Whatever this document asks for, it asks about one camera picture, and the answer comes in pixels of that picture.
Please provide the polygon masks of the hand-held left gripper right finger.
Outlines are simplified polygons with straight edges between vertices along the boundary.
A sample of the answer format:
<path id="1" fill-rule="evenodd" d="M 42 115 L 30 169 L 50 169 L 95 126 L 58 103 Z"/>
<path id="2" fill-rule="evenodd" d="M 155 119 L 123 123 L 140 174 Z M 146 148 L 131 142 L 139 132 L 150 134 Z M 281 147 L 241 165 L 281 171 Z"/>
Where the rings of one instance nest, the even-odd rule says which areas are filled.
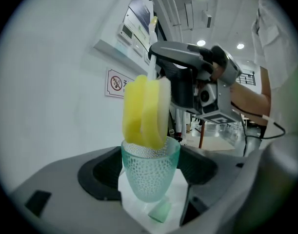
<path id="1" fill-rule="evenodd" d="M 182 146 L 178 168 L 188 182 L 176 234 L 232 234 L 257 173 L 261 151 L 229 156 Z"/>

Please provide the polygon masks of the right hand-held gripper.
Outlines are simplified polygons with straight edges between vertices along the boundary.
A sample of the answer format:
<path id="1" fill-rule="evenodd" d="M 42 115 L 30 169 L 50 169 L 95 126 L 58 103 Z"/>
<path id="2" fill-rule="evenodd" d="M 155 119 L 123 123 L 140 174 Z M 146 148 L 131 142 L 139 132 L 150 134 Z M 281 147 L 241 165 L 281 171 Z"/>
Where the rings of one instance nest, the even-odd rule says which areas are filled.
<path id="1" fill-rule="evenodd" d="M 174 107 L 214 124 L 240 121 L 240 116 L 233 112 L 231 106 L 230 87 L 242 71 L 227 51 L 218 45 L 206 49 L 189 43 L 158 41 L 149 48 L 149 59 L 152 56 L 157 58 L 162 76 L 171 82 L 171 103 Z M 214 82 L 210 80 L 213 63 L 225 69 Z M 191 69 L 198 70 L 194 77 Z"/>

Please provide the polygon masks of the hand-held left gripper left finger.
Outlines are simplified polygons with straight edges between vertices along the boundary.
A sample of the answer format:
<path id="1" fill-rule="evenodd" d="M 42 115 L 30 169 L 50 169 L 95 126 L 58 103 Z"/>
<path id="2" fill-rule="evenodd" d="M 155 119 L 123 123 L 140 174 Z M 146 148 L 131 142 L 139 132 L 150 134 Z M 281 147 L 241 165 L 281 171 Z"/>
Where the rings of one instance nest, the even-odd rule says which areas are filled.
<path id="1" fill-rule="evenodd" d="M 29 223 L 42 234 L 144 234 L 122 207 L 120 147 L 55 161 L 11 193 Z"/>

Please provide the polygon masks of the person's right hand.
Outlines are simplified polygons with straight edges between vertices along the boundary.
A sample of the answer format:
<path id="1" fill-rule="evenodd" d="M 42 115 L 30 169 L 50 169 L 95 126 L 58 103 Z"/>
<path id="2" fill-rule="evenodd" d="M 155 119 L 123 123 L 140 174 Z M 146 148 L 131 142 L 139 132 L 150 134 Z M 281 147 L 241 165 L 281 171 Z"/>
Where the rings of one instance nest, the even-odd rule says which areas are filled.
<path id="1" fill-rule="evenodd" d="M 218 65 L 217 63 L 213 63 L 213 72 L 211 74 L 210 80 L 212 82 L 216 81 L 217 79 L 219 79 L 221 77 L 221 75 L 224 73 L 224 68 L 220 65 Z"/>

